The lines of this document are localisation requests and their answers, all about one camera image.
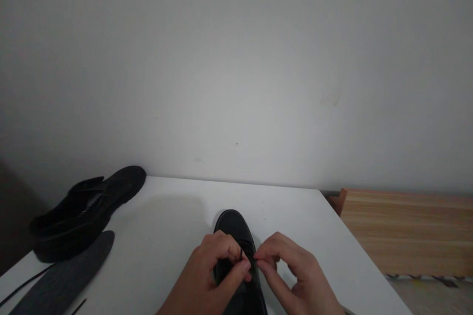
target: black shoelace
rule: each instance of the black shoelace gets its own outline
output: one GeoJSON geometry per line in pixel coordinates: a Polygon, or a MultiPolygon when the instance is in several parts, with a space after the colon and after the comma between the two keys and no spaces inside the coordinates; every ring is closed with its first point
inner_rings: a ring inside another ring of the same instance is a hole
{"type": "MultiPolygon", "coordinates": [[[[28,279],[26,282],[24,282],[22,285],[20,285],[18,288],[16,288],[14,291],[12,291],[5,299],[3,299],[1,302],[0,302],[0,307],[3,306],[8,300],[10,300],[16,293],[18,293],[20,290],[22,290],[25,286],[27,286],[29,283],[31,283],[32,281],[34,281],[36,278],[42,276],[43,274],[45,274],[47,271],[49,271],[51,268],[53,268],[54,266],[56,266],[57,263],[53,263],[52,265],[46,267],[45,269],[43,269],[41,272],[39,272],[38,274],[34,275],[33,277],[31,277],[30,279],[28,279]]],[[[80,304],[79,306],[72,312],[71,315],[74,315],[76,314],[79,309],[82,307],[82,305],[84,305],[85,301],[87,300],[87,298],[85,298],[80,304]]]]}

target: hand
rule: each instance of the hand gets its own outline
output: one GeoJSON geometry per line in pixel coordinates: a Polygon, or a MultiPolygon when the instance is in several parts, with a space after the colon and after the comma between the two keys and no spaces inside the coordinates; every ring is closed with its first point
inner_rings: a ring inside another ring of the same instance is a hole
{"type": "Polygon", "coordinates": [[[250,262],[244,253],[242,257],[240,261],[240,246],[231,235],[220,230],[206,235],[192,252],[157,315],[222,314],[241,282],[251,280],[250,262]],[[234,266],[217,287],[212,269],[222,258],[228,258],[234,266]]]}
{"type": "Polygon", "coordinates": [[[314,255],[287,236],[275,233],[261,244],[254,257],[288,315],[344,314],[314,255]],[[276,272],[276,263],[281,259],[297,277],[292,289],[276,272]]]}

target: floor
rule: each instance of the floor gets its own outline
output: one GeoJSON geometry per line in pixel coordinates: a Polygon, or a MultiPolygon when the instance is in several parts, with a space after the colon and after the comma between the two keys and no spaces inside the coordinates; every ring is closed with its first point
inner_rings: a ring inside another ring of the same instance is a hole
{"type": "Polygon", "coordinates": [[[473,283],[456,281],[449,288],[438,281],[388,280],[412,315],[473,315],[473,283]]]}

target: fingernail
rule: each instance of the fingernail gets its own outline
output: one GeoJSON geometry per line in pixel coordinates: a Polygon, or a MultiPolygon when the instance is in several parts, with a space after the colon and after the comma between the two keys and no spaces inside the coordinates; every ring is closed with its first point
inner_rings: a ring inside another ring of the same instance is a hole
{"type": "Polygon", "coordinates": [[[251,263],[248,260],[244,260],[243,262],[243,270],[248,271],[251,268],[251,263]]]}

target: shoe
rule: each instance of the shoe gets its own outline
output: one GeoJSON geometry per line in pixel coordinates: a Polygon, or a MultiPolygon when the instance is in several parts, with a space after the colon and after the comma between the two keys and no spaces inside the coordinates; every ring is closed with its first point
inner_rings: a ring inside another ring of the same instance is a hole
{"type": "Polygon", "coordinates": [[[30,232],[37,238],[33,251],[42,262],[59,262],[84,251],[107,226],[122,204],[143,187],[146,172],[128,166],[108,179],[79,182],[53,210],[33,219],[30,232]]]}
{"type": "MultiPolygon", "coordinates": [[[[233,236],[251,263],[251,281],[248,283],[243,281],[240,284],[223,314],[267,315],[268,312],[266,310],[263,292],[261,291],[258,268],[253,257],[256,252],[255,243],[245,219],[236,210],[228,209],[218,218],[214,232],[217,230],[221,230],[225,234],[233,236]]],[[[222,259],[217,262],[213,269],[213,275],[217,285],[221,283],[231,269],[232,264],[229,260],[222,259]]]]}

